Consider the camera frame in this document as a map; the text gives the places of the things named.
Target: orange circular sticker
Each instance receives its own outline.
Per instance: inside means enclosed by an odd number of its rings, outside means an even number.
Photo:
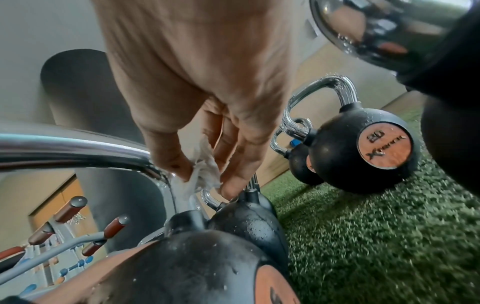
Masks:
[[[255,304],[300,304],[300,301],[280,272],[264,265],[256,272]]]
[[[369,164],[381,169],[395,169],[412,152],[412,141],[401,127],[381,122],[366,127],[358,138],[358,151]]]
[[[307,167],[311,172],[316,173],[316,172],[315,172],[315,169],[312,167],[312,162],[310,161],[310,155],[307,155],[307,156],[306,156],[306,161],[305,161],[305,163],[306,163],[306,167]]]

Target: artificial turf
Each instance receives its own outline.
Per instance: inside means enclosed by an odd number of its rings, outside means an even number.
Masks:
[[[400,116],[419,134],[420,115]],[[262,187],[303,304],[480,303],[480,201],[421,149],[417,172],[381,194],[310,187],[290,172]]]

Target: paper towel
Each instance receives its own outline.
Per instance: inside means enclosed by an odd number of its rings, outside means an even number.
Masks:
[[[190,162],[193,165],[190,180],[184,182],[174,176],[170,182],[177,213],[198,209],[200,202],[196,193],[203,189],[217,189],[221,185],[219,167],[215,163],[214,152],[206,135],[201,136]]]

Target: green grass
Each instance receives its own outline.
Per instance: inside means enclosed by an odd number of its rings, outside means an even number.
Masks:
[[[402,115],[419,133],[420,111]],[[480,201],[434,163],[394,189],[355,195],[287,172],[262,188],[308,303],[480,303]]]

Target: hand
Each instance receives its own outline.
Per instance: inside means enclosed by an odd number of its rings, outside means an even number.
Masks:
[[[120,91],[154,163],[188,180],[177,131],[198,111],[236,196],[261,165],[295,71],[290,0],[93,0]]]

